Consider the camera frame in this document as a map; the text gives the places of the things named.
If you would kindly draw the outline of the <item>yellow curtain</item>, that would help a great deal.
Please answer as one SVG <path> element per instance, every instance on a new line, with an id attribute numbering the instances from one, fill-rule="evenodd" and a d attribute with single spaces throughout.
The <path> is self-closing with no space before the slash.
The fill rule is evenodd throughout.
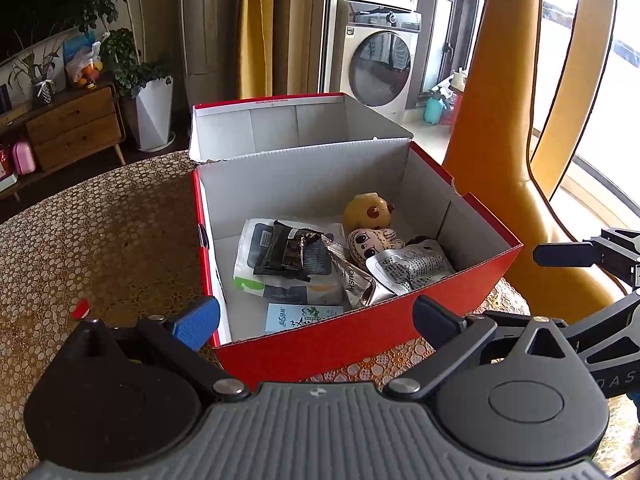
<path id="1" fill-rule="evenodd" d="M 318 90 L 322 0 L 240 0 L 238 96 Z"/>

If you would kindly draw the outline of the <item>white front-load washing machine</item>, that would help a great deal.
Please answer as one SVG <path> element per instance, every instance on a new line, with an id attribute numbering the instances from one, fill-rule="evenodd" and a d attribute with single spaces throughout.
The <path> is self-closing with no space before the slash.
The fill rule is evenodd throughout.
<path id="1" fill-rule="evenodd" d="M 421 31 L 416 11 L 357 0 L 337 3 L 330 90 L 400 122 Z"/>

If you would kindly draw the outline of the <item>light blue small box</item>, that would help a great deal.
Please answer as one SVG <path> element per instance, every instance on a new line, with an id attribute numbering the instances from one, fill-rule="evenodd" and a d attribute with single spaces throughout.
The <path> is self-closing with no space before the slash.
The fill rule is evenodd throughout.
<path id="1" fill-rule="evenodd" d="M 301 304 L 270 304 L 267 309 L 265 333 L 294 330 L 342 315 L 342 306 L 302 306 Z"/>

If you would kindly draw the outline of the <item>orange giraffe statue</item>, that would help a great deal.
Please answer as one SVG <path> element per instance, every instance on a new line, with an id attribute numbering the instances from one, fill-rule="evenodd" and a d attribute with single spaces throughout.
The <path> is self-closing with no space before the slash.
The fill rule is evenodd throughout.
<path id="1" fill-rule="evenodd" d="M 478 198 L 521 250 L 506 278 L 533 314 L 575 323 L 622 294 L 596 269 L 537 266 L 537 245 L 567 234 L 530 169 L 542 0 L 485 0 L 445 169 Z"/>

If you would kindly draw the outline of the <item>black crinkled packet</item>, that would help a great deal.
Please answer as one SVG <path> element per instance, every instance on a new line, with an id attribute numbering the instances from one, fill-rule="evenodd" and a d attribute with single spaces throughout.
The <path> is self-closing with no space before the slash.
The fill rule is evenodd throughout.
<path id="1" fill-rule="evenodd" d="M 322 233 L 308 228 L 294 228 L 274 220 L 271 236 L 254 273 L 273 275 L 306 283 L 313 276 L 332 273 L 331 257 L 322 243 Z"/>

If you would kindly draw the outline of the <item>white standing air conditioner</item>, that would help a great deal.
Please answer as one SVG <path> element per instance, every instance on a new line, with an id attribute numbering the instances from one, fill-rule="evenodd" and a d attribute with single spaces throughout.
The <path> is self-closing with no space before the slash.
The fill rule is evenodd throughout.
<path id="1" fill-rule="evenodd" d="M 180 0 L 186 98 L 191 105 L 236 97 L 240 0 Z"/>

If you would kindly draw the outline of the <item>small plant in striped pot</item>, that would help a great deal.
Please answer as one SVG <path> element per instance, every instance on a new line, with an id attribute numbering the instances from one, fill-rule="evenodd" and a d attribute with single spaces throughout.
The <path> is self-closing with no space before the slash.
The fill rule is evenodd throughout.
<path id="1" fill-rule="evenodd" d="M 61 40 L 50 39 L 41 47 L 26 49 L 9 59 L 6 86 L 12 104 L 31 102 L 40 107 L 52 103 L 61 49 Z"/>

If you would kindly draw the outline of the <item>white and navy pouch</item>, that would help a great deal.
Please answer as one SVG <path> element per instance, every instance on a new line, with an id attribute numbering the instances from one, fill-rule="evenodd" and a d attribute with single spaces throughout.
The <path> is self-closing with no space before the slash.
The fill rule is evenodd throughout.
<path id="1" fill-rule="evenodd" d="M 247 220 L 236 251 L 233 285 L 241 292 L 281 304 L 340 304 L 344 288 L 324 244 L 327 240 L 343 244 L 343 226 Z"/>

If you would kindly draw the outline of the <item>silver foil packet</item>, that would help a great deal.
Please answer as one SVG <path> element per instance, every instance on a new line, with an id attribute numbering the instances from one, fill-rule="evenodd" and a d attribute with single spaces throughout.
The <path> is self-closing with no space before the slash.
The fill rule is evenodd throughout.
<path id="1" fill-rule="evenodd" d="M 350 261 L 346 247 L 326 235 L 322 235 L 321 239 L 353 309 L 373 307 L 395 297 L 393 292 L 379 283 L 368 271 L 361 270 Z"/>

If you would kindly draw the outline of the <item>red cardboard shoe box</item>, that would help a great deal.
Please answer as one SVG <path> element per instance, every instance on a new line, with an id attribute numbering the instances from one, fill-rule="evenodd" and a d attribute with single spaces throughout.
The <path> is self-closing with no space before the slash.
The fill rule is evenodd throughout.
<path id="1" fill-rule="evenodd" d="M 457 314 L 475 310 L 521 250 L 408 130 L 344 93 L 195 105 L 190 156 L 204 290 L 220 305 L 213 347 L 250 386 L 298 382 L 416 336 L 416 292 L 354 307 L 331 260 L 303 282 L 256 275 L 274 222 L 344 244 L 347 204 L 375 192 L 401 240 L 442 248 L 452 273 L 423 293 Z"/>

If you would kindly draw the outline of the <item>fruit bag on cabinet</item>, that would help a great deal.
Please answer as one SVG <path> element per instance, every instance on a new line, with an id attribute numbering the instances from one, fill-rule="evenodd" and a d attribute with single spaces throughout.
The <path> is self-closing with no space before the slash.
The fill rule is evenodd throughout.
<path id="1" fill-rule="evenodd" d="M 76 88 L 92 89 L 100 79 L 103 63 L 100 58 L 101 43 L 83 46 L 65 63 L 66 75 Z"/>

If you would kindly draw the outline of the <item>yellow round toy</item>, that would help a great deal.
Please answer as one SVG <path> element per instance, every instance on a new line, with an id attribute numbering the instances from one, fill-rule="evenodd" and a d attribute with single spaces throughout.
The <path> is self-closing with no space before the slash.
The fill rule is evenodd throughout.
<path id="1" fill-rule="evenodd" d="M 392 223 L 394 209 L 378 193 L 357 194 L 345 207 L 344 231 L 349 234 L 358 229 L 386 229 Z"/>

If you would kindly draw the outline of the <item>beige face plush doll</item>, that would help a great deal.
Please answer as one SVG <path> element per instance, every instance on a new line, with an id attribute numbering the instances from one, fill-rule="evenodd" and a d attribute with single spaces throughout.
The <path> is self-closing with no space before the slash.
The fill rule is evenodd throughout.
<path id="1" fill-rule="evenodd" d="M 356 229 L 348 234 L 347 245 L 352 262 L 366 270 L 366 261 L 387 249 L 400 249 L 404 242 L 393 229 Z"/>

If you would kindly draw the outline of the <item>tall plant in white pot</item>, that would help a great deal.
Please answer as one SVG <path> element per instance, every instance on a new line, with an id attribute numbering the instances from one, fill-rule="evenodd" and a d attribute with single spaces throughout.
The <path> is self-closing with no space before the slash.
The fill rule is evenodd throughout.
<path id="1" fill-rule="evenodd" d="M 134 31 L 115 28 L 117 5 L 127 0 L 73 0 L 72 24 L 83 34 L 101 29 L 99 56 L 112 74 L 126 123 L 137 148 L 155 153 L 168 148 L 174 78 L 162 61 L 151 62 L 137 46 Z"/>

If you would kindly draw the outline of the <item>small red object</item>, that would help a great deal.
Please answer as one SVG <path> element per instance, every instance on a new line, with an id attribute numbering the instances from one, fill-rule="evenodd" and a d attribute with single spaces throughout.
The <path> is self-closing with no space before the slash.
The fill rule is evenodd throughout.
<path id="1" fill-rule="evenodd" d="M 87 298 L 81 298 L 78 300 L 76 307 L 72 311 L 72 318 L 76 321 L 83 320 L 90 311 L 90 302 Z"/>

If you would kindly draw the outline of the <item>pink small case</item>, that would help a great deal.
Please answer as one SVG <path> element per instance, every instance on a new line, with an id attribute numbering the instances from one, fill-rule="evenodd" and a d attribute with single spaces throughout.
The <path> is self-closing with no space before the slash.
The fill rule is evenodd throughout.
<path id="1" fill-rule="evenodd" d="M 34 153 L 26 140 L 17 141 L 12 148 L 15 171 L 20 176 L 32 174 L 37 169 Z"/>

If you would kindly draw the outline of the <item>wooden tv cabinet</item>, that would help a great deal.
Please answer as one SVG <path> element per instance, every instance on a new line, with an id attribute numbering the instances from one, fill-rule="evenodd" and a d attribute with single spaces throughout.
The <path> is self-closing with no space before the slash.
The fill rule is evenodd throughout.
<path id="1" fill-rule="evenodd" d="M 112 148 L 125 165 L 120 144 L 126 138 L 114 82 L 100 80 L 93 89 L 65 90 L 47 106 L 34 108 L 1 127 L 1 143 L 26 140 L 36 170 L 1 191 L 17 197 L 23 188 L 81 159 Z"/>

